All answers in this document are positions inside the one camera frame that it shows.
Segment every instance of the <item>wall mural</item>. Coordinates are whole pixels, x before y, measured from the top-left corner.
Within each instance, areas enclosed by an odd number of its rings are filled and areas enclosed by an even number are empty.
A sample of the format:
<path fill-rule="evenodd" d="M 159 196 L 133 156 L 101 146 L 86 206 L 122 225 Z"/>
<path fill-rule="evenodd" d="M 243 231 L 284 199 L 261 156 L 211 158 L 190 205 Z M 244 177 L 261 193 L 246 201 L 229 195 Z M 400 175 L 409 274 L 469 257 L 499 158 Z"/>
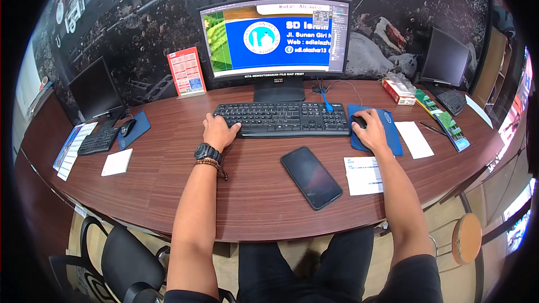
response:
<path fill-rule="evenodd" d="M 197 46 L 209 59 L 196 10 L 229 0 L 50 0 L 32 35 L 39 76 L 47 76 L 73 123 L 79 111 L 68 84 L 103 56 L 128 105 L 172 97 L 166 54 Z M 412 78 L 421 68 L 430 27 L 472 51 L 463 88 L 481 55 L 488 0 L 352 0 L 347 78 L 379 79 L 396 65 Z M 209 89 L 250 81 L 206 82 Z"/>

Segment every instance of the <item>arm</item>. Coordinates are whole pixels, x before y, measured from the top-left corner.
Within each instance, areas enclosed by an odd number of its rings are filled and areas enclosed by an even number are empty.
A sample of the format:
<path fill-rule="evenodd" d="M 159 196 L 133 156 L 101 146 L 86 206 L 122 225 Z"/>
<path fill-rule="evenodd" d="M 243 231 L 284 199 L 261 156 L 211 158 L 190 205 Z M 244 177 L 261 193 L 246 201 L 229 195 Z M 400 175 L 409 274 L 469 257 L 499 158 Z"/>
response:
<path fill-rule="evenodd" d="M 385 139 L 384 126 L 374 109 L 358 111 L 367 122 L 367 128 L 352 122 L 352 129 L 361 143 L 376 157 L 384 184 L 384 207 L 387 222 L 393 234 L 393 267 L 399 261 L 414 255 L 432 254 L 427 224 L 412 182 L 393 157 Z"/>
<path fill-rule="evenodd" d="M 228 128 L 225 120 L 206 115 L 204 142 L 219 152 L 230 145 L 241 124 Z M 211 165 L 195 165 L 179 200 L 174 226 L 167 290 L 189 290 L 219 298 L 213 268 L 215 241 L 217 170 Z"/>

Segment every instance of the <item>black mouse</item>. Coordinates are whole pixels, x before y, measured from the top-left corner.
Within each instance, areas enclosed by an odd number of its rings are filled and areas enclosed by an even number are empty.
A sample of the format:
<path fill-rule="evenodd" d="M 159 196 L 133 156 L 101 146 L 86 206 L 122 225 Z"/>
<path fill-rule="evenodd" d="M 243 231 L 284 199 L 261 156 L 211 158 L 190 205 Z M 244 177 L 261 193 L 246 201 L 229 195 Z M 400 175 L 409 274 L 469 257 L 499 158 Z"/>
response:
<path fill-rule="evenodd" d="M 361 129 L 367 128 L 367 122 L 363 119 L 363 117 L 352 115 L 352 119 L 360 126 Z"/>
<path fill-rule="evenodd" d="M 130 119 L 124 124 L 122 124 L 122 127 L 120 128 L 120 134 L 122 135 L 122 137 L 126 137 L 127 135 L 129 135 L 129 133 L 135 126 L 135 123 L 136 119 Z"/>

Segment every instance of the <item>monitor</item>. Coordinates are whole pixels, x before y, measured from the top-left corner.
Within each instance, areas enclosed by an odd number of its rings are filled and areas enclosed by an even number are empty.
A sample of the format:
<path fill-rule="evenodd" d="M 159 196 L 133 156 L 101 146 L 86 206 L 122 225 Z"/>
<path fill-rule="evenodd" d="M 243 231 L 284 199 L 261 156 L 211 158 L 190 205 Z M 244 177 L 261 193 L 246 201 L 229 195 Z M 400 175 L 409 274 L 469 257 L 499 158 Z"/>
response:
<path fill-rule="evenodd" d="M 86 121 L 125 108 L 102 57 L 78 74 L 69 88 Z"/>
<path fill-rule="evenodd" d="M 199 9 L 213 78 L 344 75 L 349 0 L 239 0 Z"/>
<path fill-rule="evenodd" d="M 469 53 L 468 47 L 457 39 L 433 28 L 420 81 L 460 87 Z"/>

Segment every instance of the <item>black keyboard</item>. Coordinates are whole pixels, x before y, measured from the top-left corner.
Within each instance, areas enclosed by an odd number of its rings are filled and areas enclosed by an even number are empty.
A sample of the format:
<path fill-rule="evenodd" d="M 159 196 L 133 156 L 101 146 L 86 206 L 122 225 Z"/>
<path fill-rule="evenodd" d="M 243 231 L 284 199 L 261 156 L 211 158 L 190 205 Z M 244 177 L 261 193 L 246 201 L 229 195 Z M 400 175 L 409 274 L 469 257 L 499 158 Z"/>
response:
<path fill-rule="evenodd" d="M 231 127 L 241 122 L 238 138 L 348 137 L 348 117 L 340 103 L 333 111 L 320 102 L 264 102 L 220 104 L 221 115 Z"/>
<path fill-rule="evenodd" d="M 458 115 L 466 105 L 466 99 L 456 90 L 443 92 L 436 99 L 453 116 Z"/>
<path fill-rule="evenodd" d="M 120 131 L 119 126 L 89 134 L 80 145 L 78 155 L 87 156 L 89 154 L 109 151 L 112 143 L 118 137 L 118 131 Z"/>

